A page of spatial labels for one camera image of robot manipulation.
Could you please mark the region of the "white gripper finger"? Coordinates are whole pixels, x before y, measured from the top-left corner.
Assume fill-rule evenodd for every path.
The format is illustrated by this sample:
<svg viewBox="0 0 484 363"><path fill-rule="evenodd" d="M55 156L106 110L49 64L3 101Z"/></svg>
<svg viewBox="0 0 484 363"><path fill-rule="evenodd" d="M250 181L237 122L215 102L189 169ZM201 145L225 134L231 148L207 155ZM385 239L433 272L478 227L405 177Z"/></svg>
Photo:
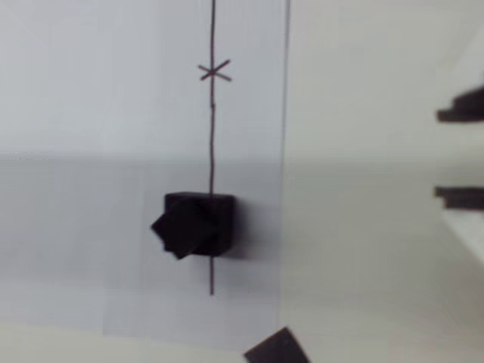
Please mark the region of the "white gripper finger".
<svg viewBox="0 0 484 363"><path fill-rule="evenodd" d="M443 218L456 238L483 264L483 187L436 186Z"/></svg>
<svg viewBox="0 0 484 363"><path fill-rule="evenodd" d="M436 111L441 123L483 122L483 25L464 46L453 66L455 94L444 109Z"/></svg>

